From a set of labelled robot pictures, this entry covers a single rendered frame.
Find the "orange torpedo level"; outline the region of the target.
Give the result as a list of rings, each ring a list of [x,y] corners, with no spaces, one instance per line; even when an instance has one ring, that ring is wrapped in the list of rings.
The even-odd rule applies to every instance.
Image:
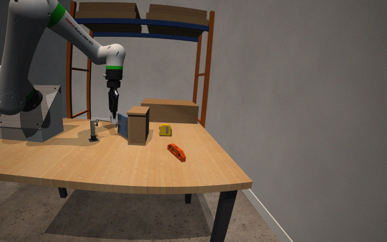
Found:
[[[186,161],[186,156],[184,152],[175,144],[169,144],[167,146],[167,149],[175,156],[177,157],[181,162]]]

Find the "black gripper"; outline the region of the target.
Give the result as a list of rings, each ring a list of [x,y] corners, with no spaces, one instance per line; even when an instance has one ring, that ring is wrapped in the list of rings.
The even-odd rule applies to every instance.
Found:
[[[117,88],[120,88],[120,81],[107,81],[107,87],[110,88],[109,95],[109,109],[110,109],[110,123],[117,123],[117,109],[119,94]]]

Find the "yellow tape measure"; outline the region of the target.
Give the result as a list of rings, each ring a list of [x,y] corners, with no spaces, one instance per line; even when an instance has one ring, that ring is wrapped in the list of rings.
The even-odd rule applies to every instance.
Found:
[[[172,129],[169,124],[161,124],[159,136],[172,136]]]

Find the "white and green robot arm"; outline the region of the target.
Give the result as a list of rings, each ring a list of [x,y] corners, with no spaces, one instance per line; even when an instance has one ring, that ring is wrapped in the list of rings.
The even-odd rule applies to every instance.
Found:
[[[41,103],[42,93],[33,87],[28,74],[46,27],[76,46],[94,64],[106,64],[106,80],[122,80],[126,55],[123,46],[97,43],[57,0],[10,0],[0,65],[0,113],[28,112]]]

